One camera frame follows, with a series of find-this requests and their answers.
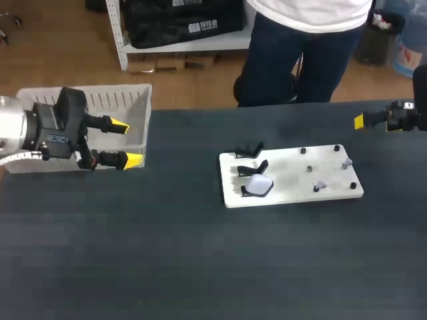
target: white cable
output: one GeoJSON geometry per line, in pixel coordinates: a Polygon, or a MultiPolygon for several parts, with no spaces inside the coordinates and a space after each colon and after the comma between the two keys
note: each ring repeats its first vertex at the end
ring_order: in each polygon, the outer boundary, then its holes
{"type": "Polygon", "coordinates": [[[0,159],[0,167],[14,161],[24,160],[24,159],[34,159],[34,160],[42,160],[43,155],[40,151],[29,151],[17,153],[15,155],[10,155],[8,157],[0,159]]]}

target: black stool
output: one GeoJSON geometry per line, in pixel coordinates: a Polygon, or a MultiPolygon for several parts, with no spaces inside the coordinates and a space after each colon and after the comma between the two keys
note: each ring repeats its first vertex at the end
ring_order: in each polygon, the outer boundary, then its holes
{"type": "MultiPolygon", "coordinates": [[[[280,101],[280,104],[287,104],[287,103],[293,103],[295,102],[296,98],[297,98],[297,93],[296,93],[296,86],[298,84],[298,78],[300,77],[300,72],[301,72],[301,66],[302,66],[302,55],[301,57],[298,59],[298,66],[297,66],[297,71],[296,71],[296,75],[291,74],[291,92],[293,93],[293,95],[289,98],[289,97],[284,97],[283,101],[280,101]]],[[[233,87],[233,94],[234,94],[234,99],[236,99],[236,101],[238,103],[240,103],[240,92],[242,90],[242,75],[240,75],[236,81],[234,82],[234,87],[233,87]]]]}

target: white shirt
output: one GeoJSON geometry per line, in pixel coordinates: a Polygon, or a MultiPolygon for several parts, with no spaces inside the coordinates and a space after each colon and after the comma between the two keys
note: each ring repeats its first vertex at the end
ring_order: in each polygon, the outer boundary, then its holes
{"type": "Polygon", "coordinates": [[[256,11],[308,33],[341,32],[366,22],[372,0],[248,0],[256,11]]]}

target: metal shelf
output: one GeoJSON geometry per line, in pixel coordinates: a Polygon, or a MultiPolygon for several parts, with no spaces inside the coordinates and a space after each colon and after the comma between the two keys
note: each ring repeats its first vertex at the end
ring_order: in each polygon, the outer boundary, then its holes
{"type": "Polygon", "coordinates": [[[242,31],[217,35],[215,37],[176,43],[174,45],[165,45],[163,47],[136,49],[132,47],[126,37],[123,36],[120,21],[119,0],[106,0],[109,20],[113,30],[117,55],[122,70],[127,70],[127,55],[132,53],[161,53],[161,52],[190,52],[190,51],[220,51],[220,50],[237,50],[247,49],[249,47],[251,32],[255,19],[255,11],[247,3],[246,16],[249,25],[242,31]]]}
{"type": "Polygon", "coordinates": [[[247,49],[251,40],[251,31],[252,28],[247,26],[242,31],[149,49],[136,49],[128,43],[123,51],[126,53],[154,53],[247,49]]]}

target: metal cylinder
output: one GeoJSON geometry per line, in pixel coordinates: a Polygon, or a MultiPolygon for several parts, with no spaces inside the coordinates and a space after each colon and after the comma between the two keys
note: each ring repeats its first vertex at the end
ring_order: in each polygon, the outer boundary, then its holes
{"type": "Polygon", "coordinates": [[[0,96],[0,157],[22,148],[27,134],[27,115],[21,100],[0,96]]]}

